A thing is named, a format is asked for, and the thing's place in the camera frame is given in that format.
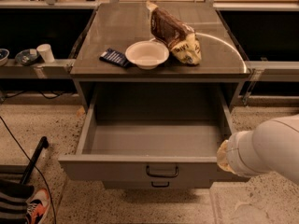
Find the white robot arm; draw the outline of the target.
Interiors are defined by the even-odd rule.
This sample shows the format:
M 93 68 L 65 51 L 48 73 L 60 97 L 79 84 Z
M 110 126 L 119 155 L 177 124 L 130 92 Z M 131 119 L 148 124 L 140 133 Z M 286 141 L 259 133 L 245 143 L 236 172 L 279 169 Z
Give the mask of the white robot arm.
M 217 164 L 241 177 L 274 171 L 299 184 L 299 115 L 270 119 L 253 131 L 233 133 L 219 147 Z

